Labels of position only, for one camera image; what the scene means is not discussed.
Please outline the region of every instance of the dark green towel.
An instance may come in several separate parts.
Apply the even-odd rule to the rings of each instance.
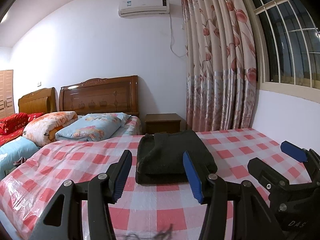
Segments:
[[[182,162],[185,151],[203,163],[209,172],[217,172],[218,168],[211,153],[194,131],[146,134],[138,146],[136,182],[138,184],[187,182]]]

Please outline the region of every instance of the wooden headboard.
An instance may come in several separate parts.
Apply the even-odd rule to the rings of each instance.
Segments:
[[[56,94],[53,88],[42,88],[24,95],[18,101],[19,112],[33,114],[57,112]]]
[[[60,111],[75,111],[78,115],[90,113],[127,113],[139,116],[138,76],[94,78],[62,87]]]

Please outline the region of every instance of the floral curtain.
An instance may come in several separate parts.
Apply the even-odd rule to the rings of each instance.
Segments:
[[[187,129],[249,126],[255,97],[252,29],[242,0],[182,0],[187,33]]]

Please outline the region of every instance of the wardrobe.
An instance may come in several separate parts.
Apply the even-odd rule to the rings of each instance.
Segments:
[[[13,70],[0,70],[0,119],[14,113]]]

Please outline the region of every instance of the mattress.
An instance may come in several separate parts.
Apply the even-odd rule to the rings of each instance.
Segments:
[[[303,165],[282,153],[277,142],[253,129],[201,132],[197,135],[212,153],[217,174],[226,181],[250,180],[269,204],[268,191],[248,173],[247,163],[259,157],[290,183],[309,182]],[[136,156],[142,136],[114,137],[100,142],[50,143],[0,182],[0,209],[23,239],[28,239],[46,204],[66,179],[88,181],[119,160],[125,149],[132,152],[132,168],[122,197],[109,205],[112,224],[120,236],[153,237],[172,225],[172,239],[199,238],[205,214],[188,183],[142,186],[135,183]],[[87,204],[82,210],[84,239],[88,240]],[[233,205],[228,202],[225,239],[232,235]]]
[[[141,135],[142,134],[142,126],[141,121],[136,116],[130,116],[125,123],[124,127],[120,127],[116,130],[110,138],[120,137],[120,136],[128,136],[128,135]]]

